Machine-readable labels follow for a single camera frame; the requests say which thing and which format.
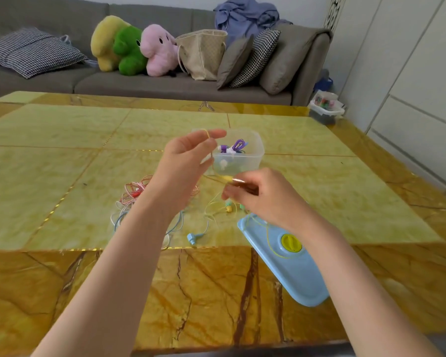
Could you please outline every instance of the right hand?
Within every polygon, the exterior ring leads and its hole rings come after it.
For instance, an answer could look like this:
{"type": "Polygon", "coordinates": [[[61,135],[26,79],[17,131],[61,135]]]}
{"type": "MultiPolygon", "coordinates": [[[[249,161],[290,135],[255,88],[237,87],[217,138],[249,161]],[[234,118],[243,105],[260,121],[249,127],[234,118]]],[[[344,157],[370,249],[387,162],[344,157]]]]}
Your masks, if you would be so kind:
{"type": "Polygon", "coordinates": [[[235,178],[253,183],[259,187],[259,195],[249,194],[242,188],[227,184],[222,198],[243,204],[268,223],[295,233],[307,214],[315,213],[306,201],[295,191],[291,183],[278,171],[263,168],[235,175],[235,178]]]}

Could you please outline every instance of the yellow stuffed toy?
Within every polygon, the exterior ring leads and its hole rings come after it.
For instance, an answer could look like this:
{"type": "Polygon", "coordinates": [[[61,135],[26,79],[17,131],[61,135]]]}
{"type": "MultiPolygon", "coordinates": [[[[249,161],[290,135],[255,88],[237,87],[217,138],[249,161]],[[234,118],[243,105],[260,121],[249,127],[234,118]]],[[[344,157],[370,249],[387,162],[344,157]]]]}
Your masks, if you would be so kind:
{"type": "Polygon", "coordinates": [[[91,52],[97,58],[101,71],[114,71],[119,67],[121,56],[116,55],[112,47],[115,35],[129,23],[117,16],[106,16],[97,24],[91,37],[91,52]]]}

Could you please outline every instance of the green stuffed toy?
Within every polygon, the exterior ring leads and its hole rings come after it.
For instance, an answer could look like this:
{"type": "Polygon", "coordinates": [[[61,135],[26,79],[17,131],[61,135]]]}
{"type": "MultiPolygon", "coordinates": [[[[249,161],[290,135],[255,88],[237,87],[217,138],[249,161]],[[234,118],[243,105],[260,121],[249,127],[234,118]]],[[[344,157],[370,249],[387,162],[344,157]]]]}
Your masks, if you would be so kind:
{"type": "Polygon", "coordinates": [[[120,30],[114,39],[113,52],[122,57],[119,62],[119,72],[122,75],[133,76],[146,72],[149,60],[140,52],[142,30],[127,26],[120,30]]]}

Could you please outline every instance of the left hand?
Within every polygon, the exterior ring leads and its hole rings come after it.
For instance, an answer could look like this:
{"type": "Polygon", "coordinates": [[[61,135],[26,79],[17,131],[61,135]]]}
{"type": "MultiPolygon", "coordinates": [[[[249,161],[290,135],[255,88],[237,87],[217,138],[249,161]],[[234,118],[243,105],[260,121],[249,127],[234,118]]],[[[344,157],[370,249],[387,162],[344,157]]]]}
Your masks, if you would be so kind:
{"type": "Polygon", "coordinates": [[[172,217],[187,205],[198,179],[214,161],[210,158],[202,163],[203,158],[215,150],[215,139],[224,137],[226,130],[213,129],[208,133],[210,138],[205,130],[198,130],[170,140],[142,194],[149,196],[152,193],[156,199],[165,201],[172,217]]]}

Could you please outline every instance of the forearm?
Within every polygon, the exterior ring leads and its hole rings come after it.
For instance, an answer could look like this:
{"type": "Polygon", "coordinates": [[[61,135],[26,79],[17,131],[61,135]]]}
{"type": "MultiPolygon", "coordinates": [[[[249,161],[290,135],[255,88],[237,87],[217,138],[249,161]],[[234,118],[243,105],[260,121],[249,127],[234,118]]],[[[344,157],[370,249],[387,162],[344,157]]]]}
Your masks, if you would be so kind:
{"type": "Polygon", "coordinates": [[[335,227],[314,215],[299,237],[321,271],[358,357],[441,356],[335,227]]]}
{"type": "Polygon", "coordinates": [[[131,353],[171,218],[153,200],[132,207],[33,357],[131,353]]]}

